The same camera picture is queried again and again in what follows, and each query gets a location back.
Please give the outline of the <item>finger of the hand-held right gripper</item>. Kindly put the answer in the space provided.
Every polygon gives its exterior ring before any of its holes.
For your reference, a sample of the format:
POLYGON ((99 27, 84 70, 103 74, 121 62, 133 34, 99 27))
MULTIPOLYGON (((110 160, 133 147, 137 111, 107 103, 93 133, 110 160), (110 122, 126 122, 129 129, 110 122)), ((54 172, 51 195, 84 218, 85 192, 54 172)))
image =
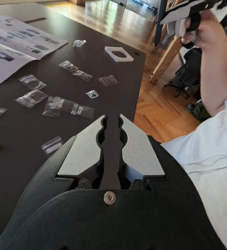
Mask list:
POLYGON ((160 24, 168 24, 177 20, 182 20, 192 14, 200 13, 203 10, 210 8, 210 1, 186 1, 176 5, 172 9, 165 12, 160 24))

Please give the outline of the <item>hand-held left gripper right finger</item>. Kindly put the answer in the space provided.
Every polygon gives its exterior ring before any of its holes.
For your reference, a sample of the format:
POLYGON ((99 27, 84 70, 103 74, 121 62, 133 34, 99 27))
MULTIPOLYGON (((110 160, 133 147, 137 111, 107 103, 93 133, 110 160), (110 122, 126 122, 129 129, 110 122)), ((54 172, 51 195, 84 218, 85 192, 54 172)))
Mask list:
POLYGON ((165 177, 163 168, 145 132, 123 114, 118 117, 120 141, 119 176, 129 182, 165 177))

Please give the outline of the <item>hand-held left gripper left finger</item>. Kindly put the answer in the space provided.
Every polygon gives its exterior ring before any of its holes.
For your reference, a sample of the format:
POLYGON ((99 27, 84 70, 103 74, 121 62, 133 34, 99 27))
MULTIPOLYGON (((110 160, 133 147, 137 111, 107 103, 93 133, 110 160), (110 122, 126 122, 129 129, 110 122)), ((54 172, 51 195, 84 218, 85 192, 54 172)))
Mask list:
POLYGON ((96 179, 104 173, 103 151, 107 116, 102 115, 77 134, 57 176, 73 179, 96 179))

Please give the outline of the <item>person's right forearm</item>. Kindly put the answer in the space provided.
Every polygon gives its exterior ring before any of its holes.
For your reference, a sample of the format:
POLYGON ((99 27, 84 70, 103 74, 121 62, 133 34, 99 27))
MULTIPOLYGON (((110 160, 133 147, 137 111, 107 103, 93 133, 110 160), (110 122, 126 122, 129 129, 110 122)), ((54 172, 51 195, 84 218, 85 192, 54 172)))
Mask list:
POLYGON ((202 49, 201 97, 208 113, 214 117, 225 109, 227 100, 226 36, 200 36, 202 49))

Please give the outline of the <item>dark desk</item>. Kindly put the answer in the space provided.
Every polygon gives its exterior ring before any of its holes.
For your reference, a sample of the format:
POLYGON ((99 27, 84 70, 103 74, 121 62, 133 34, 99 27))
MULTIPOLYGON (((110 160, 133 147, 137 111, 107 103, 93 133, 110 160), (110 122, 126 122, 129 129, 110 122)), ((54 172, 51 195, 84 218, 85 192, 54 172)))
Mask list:
POLYGON ((107 115, 108 120, 102 143, 104 174, 100 188, 120 189, 117 172, 122 143, 118 116, 123 114, 134 121, 146 55, 41 4, 0 5, 0 15, 20 21, 45 18, 31 25, 68 41, 0 84, 0 107, 7 109, 0 118, 1 235, 24 189, 48 159, 41 145, 57 136, 67 142, 102 115, 107 115), (105 46, 124 48, 134 61, 115 62, 105 46), (28 74, 47 85, 43 89, 47 95, 94 108, 94 118, 67 112, 60 117, 43 116, 46 100, 32 108, 15 102, 29 92, 18 80, 28 74))

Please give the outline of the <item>person's right hand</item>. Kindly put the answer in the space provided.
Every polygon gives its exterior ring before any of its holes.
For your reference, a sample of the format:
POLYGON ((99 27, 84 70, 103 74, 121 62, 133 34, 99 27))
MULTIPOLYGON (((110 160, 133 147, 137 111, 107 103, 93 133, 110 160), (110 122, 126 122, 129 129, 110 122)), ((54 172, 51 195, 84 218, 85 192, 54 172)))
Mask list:
POLYGON ((227 37, 211 10, 201 13, 200 25, 196 31, 194 44, 202 51, 227 50, 227 37))

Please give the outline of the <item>wooden board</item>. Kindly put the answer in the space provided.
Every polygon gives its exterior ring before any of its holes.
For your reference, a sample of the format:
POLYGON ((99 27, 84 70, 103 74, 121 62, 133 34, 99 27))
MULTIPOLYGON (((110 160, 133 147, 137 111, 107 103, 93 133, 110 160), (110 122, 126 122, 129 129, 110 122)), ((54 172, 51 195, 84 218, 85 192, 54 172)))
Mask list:
POLYGON ((161 61, 149 78, 150 83, 157 83, 165 73, 169 65, 172 63, 180 49, 182 48, 181 37, 175 37, 162 57, 161 61))

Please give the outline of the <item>black office chair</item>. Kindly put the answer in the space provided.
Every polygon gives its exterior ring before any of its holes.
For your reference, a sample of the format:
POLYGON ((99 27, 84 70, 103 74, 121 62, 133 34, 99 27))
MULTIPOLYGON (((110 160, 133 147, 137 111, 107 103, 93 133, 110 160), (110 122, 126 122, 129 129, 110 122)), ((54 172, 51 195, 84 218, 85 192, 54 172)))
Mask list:
POLYGON ((175 72, 176 80, 171 80, 164 85, 164 88, 170 86, 176 89, 177 94, 174 98, 177 98, 183 92, 186 95, 185 99, 188 99, 190 95, 186 88, 200 84, 201 58, 202 51, 200 48, 192 48, 186 52, 184 65, 175 72))

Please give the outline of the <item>person's white shirt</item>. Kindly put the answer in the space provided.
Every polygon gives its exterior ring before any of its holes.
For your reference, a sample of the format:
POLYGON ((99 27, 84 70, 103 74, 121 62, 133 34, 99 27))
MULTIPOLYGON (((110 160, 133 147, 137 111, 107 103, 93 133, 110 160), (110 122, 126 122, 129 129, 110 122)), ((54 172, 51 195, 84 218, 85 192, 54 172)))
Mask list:
POLYGON ((215 232, 227 248, 227 100, 223 111, 195 131, 161 146, 192 180, 215 232))

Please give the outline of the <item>dark green bag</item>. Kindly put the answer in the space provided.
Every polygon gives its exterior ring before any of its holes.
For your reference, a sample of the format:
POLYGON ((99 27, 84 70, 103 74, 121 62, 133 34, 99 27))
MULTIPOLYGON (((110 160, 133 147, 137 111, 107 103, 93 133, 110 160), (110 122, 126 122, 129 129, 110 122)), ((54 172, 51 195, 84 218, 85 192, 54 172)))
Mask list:
POLYGON ((211 118, 211 115, 206 110, 205 106, 203 105, 202 99, 189 104, 187 106, 188 112, 192 113, 193 116, 199 120, 201 123, 211 118))

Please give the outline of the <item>scattered clear plastic bags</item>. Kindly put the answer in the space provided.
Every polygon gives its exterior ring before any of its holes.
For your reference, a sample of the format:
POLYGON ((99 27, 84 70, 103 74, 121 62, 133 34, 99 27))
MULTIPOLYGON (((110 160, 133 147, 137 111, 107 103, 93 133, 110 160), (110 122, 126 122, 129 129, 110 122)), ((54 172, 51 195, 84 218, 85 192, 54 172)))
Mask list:
MULTIPOLYGON (((23 52, 0 44, 0 84, 22 66, 34 60, 37 59, 23 52)), ((43 115, 59 117, 62 108, 65 108, 65 105, 68 105, 68 112, 73 115, 79 115, 90 119, 94 117, 95 110, 93 108, 81 106, 78 103, 72 104, 63 98, 48 96, 44 92, 40 91, 40 89, 46 87, 46 84, 32 74, 19 78, 19 81, 30 89, 30 91, 25 95, 16 99, 16 102, 24 107, 32 108, 48 97, 43 115)))

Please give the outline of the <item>white printed instruction sheet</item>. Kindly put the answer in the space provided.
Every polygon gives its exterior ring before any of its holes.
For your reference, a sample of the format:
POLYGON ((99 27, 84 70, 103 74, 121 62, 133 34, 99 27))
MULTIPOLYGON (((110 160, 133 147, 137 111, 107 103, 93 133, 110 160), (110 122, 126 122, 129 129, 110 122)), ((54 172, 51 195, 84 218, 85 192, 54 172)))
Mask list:
POLYGON ((25 64, 40 60, 68 41, 0 15, 0 84, 25 64))

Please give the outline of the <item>dark metal post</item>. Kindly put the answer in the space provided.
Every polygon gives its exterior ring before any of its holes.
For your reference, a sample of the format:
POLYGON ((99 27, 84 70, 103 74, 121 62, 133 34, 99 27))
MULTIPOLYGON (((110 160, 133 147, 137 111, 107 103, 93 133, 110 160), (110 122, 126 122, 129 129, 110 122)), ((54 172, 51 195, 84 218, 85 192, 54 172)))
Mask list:
POLYGON ((157 19, 156 33, 155 33, 155 39, 154 39, 154 48, 153 48, 154 53, 157 52, 158 45, 159 45, 160 40, 161 40, 163 24, 160 24, 160 22, 162 21, 163 16, 166 12, 167 3, 168 3, 167 0, 161 0, 160 4, 159 4, 158 19, 157 19))

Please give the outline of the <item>white foam frame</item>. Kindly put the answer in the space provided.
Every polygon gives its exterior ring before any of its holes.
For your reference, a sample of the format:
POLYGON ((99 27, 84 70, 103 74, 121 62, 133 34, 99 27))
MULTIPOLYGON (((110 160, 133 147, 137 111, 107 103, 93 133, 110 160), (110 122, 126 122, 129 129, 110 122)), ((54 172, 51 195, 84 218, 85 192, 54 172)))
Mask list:
POLYGON ((105 46, 105 51, 115 62, 134 61, 134 58, 122 47, 105 46))

